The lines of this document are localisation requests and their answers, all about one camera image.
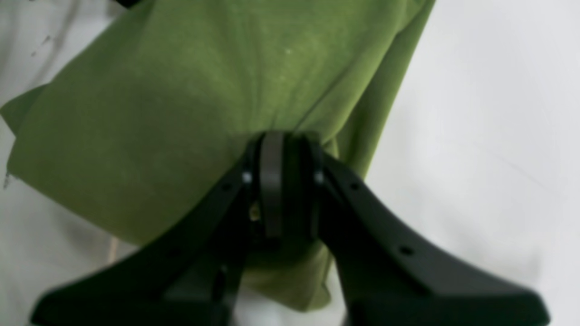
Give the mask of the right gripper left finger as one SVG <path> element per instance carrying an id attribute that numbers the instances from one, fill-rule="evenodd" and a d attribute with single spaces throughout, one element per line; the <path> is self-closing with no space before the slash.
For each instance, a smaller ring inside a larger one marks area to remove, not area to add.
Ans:
<path id="1" fill-rule="evenodd" d="M 36 326 L 226 326 L 251 246 L 282 238 L 285 136 L 268 132 L 191 212 L 128 258 L 45 294 Z"/>

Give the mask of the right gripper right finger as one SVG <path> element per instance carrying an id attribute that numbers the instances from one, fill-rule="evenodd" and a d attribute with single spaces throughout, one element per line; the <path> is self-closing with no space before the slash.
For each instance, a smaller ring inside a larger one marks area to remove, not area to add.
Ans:
<path id="1" fill-rule="evenodd" d="M 302 234 L 334 256 L 348 326 L 547 326 L 541 296 L 467 264 L 402 222 L 313 134 L 286 134 Z"/>

